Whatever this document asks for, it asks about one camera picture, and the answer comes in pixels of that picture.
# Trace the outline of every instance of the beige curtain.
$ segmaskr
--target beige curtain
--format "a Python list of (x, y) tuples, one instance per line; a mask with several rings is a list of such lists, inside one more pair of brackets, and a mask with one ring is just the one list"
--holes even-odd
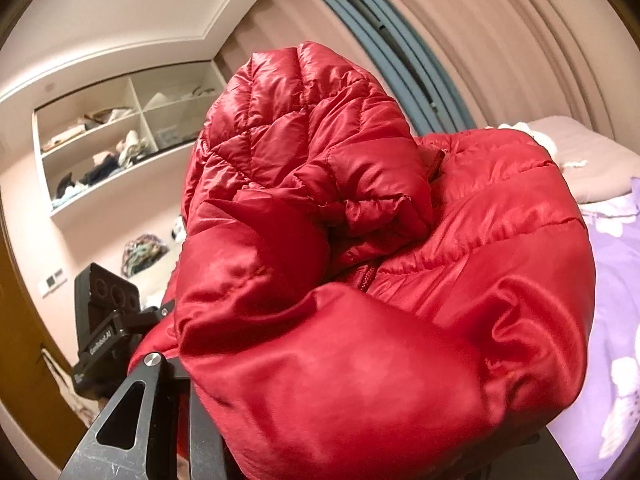
[(369, 70), (390, 94), (367, 53), (322, 0), (258, 0), (226, 40), (216, 63), (228, 80), (252, 52), (294, 46), (306, 40), (324, 44)]
[(574, 117), (611, 137), (599, 88), (548, 0), (390, 0), (434, 50), (480, 126)]

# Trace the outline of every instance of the built-in shelf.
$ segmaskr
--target built-in shelf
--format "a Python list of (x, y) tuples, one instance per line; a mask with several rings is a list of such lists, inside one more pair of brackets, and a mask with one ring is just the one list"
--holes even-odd
[(69, 161), (81, 161), (96, 153), (113, 148), (129, 130), (140, 131), (140, 113), (123, 117), (113, 123), (98, 126), (71, 139), (65, 144), (42, 154), (42, 165), (47, 174), (60, 174), (69, 168)]
[[(176, 164), (186, 166), (206, 113), (226, 82), (213, 62), (190, 62), (144, 70), (103, 81), (36, 110), (33, 142), (38, 174), (49, 214), (56, 224), (69, 225), (84, 212), (116, 197), (149, 176), (160, 177)], [(44, 144), (99, 110), (130, 108), (129, 115), (89, 129), (42, 152)], [(145, 146), (145, 158), (123, 168), (53, 208), (61, 179), (71, 173), (78, 181), (94, 167), (94, 156), (111, 152), (134, 130)]]
[(85, 192), (73, 197), (60, 207), (50, 212), (51, 219), (60, 226), (68, 226), (77, 218), (99, 209), (104, 204), (112, 204), (111, 199), (126, 193), (137, 184), (150, 178), (162, 178), (168, 170), (176, 166), (184, 166), (189, 161), (194, 142), (183, 144), (172, 150), (159, 153), (151, 158), (131, 166), (121, 173), (100, 181)]

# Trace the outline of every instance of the pillow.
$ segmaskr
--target pillow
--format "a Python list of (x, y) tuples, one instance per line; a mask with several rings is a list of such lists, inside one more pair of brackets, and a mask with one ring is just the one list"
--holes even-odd
[[(600, 202), (631, 192), (631, 178), (640, 176), (640, 155), (569, 117), (547, 117), (529, 123), (558, 147), (562, 176), (578, 204)], [(572, 162), (586, 161), (582, 167)]]

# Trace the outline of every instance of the quilted fabric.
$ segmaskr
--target quilted fabric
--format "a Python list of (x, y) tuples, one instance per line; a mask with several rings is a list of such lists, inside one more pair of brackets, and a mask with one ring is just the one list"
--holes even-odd
[(594, 265), (526, 134), (418, 141), (318, 44), (255, 54), (191, 157), (139, 346), (180, 356), (250, 479), (459, 478), (580, 390)]

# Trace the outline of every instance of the bed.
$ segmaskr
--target bed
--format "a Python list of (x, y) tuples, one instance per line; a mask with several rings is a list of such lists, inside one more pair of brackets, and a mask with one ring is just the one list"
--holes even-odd
[(577, 121), (529, 123), (552, 138), (589, 231), (596, 306), (583, 389), (548, 425), (578, 480), (638, 476), (640, 156)]

